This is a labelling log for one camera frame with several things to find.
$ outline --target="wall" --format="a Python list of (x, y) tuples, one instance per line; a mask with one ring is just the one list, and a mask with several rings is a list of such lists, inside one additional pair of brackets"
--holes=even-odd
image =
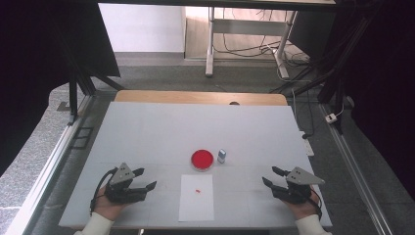
[(114, 52), (184, 52), (184, 7), (99, 6)]

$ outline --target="gray floor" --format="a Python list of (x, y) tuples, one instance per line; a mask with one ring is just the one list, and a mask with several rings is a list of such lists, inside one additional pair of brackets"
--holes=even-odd
[[(213, 78), (205, 78), (204, 62), (185, 61), (176, 55), (119, 53), (116, 57), (122, 78), (115, 78), (115, 81), (128, 89), (268, 93), (282, 84), (275, 73), (275, 63), (215, 62)], [(290, 68), (291, 74), (298, 71), (297, 68)], [(81, 124), (82, 130), (92, 130), (89, 141), (76, 136), (72, 140), (71, 147), (66, 151), (57, 174), (44, 194), (27, 234), (74, 232), (57, 224), (88, 157), (105, 111), (115, 96), (115, 91), (111, 87), (96, 79), (94, 82), (101, 91), (92, 97), (92, 103), (88, 106)], [(321, 187), (321, 191), (334, 224), (329, 230), (337, 235), (378, 234), (348, 173), (329, 126), (321, 115), (319, 104), (315, 102), (318, 89), (317, 87), (309, 91), (310, 102), (307, 102), (305, 93), (298, 96), (296, 111), (299, 126), (306, 133), (311, 133), (311, 122), (314, 123), (314, 135), (309, 137), (309, 141), (315, 156), (310, 158), (310, 162), (314, 172), (327, 182)], [(62, 109), (62, 102), (67, 102), (68, 99), (66, 85), (51, 93), (50, 106), (43, 120), (13, 165), (0, 178), (0, 234), (7, 231), (62, 134), (69, 117), (69, 112)], [(294, 100), (290, 99), (289, 103), (294, 108)], [(350, 118), (350, 109), (351, 106), (346, 105), (343, 113), (344, 137), (379, 201), (392, 231), (394, 234), (415, 234), (413, 200), (382, 156), (355, 126)], [(115, 230), (112, 234), (137, 234), (137, 231)], [(297, 234), (297, 231), (284, 229), (274, 231), (273, 234)]]

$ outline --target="red petri dish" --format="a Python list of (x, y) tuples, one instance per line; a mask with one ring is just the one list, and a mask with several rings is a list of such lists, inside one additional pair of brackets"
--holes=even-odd
[(198, 150), (192, 155), (192, 165), (195, 170), (208, 170), (213, 164), (213, 155), (208, 150)]

